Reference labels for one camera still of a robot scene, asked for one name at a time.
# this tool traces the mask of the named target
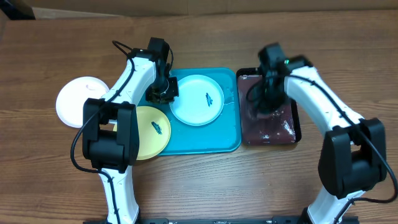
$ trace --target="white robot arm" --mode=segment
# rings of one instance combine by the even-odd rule
[[[85,103],[83,120],[87,120],[103,102],[107,102],[103,114],[95,121],[90,121],[91,127],[83,130],[83,155],[91,160],[94,168],[112,179],[114,194],[108,177],[99,174],[109,210],[107,223],[135,224],[138,219],[139,207],[132,182],[133,164],[139,148],[135,109],[144,95],[147,101],[153,103],[169,103],[178,96],[177,79],[169,77],[171,67],[166,63],[168,54],[169,45],[157,38],[151,38],[148,49],[132,49],[128,55],[132,62],[127,60],[125,70],[112,89],[102,99],[89,99]],[[99,124],[108,122],[118,122],[120,131],[115,134],[98,129]]]
[[[279,44],[272,44],[259,52],[259,59],[263,83],[257,92],[265,92],[264,98],[270,102],[268,111],[284,103],[288,96],[303,107],[324,137],[318,164],[323,187],[303,211],[299,223],[341,222],[352,198],[362,196],[386,178],[386,167],[380,158],[357,135],[357,131],[366,133],[385,159],[384,126],[376,118],[365,120],[344,104],[304,56],[286,58]],[[351,153],[352,144],[361,145],[361,149]]]
[[[323,82],[315,67],[302,67],[292,71],[293,75],[315,81],[322,86],[336,103],[344,110],[347,116],[355,123],[359,124],[363,117],[345,105]],[[319,88],[309,82],[304,82],[296,78],[286,77],[284,81],[287,96],[294,99],[305,112],[311,117],[318,127],[322,136],[327,131],[333,130],[335,126],[346,128],[351,126],[336,108],[330,103],[329,99],[320,91]],[[358,190],[348,194],[346,197],[338,199],[322,187],[317,199],[308,207],[308,217],[313,224],[333,224],[335,217],[343,209],[348,199],[360,197],[364,193]]]

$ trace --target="wood grain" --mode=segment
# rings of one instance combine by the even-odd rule
[[[253,67],[257,51],[277,41],[288,55],[305,54],[352,109],[384,122],[388,161],[398,172],[398,11],[10,21],[0,43],[1,223],[81,223],[106,215],[100,178],[70,162],[76,129],[58,120],[55,99],[62,86],[84,75],[112,86],[126,59],[111,41],[143,48],[150,37],[170,44],[175,68]],[[300,214],[321,187],[322,137],[299,113],[303,139],[294,146],[241,146],[229,154],[159,157],[136,166],[142,215]],[[90,166],[81,154],[77,159]],[[387,180],[366,195],[391,194]],[[396,203],[358,203],[348,213],[363,223],[395,223],[397,212]]]

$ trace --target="white plastic plate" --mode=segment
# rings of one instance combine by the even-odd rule
[[[66,125],[83,125],[83,105],[88,98],[100,99],[109,91],[108,86],[95,77],[80,77],[66,84],[57,96],[55,109]]]
[[[178,81],[178,90],[179,97],[170,103],[170,109],[174,116],[185,124],[208,124],[223,110],[223,90],[212,78],[189,75]]]

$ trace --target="yellow plate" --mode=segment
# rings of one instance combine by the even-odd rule
[[[166,147],[172,133],[169,119],[150,106],[137,107],[139,151],[137,160],[150,159]]]

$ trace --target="plastic tray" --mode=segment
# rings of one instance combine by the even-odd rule
[[[139,106],[158,108],[169,118],[172,134],[169,144],[160,156],[206,154],[232,152],[242,141],[239,98],[236,75],[228,68],[189,68],[171,71],[178,80],[188,75],[206,75],[214,79],[224,93],[224,108],[211,123],[203,126],[190,126],[179,121],[171,112],[170,105],[158,105],[146,102],[143,97]]]

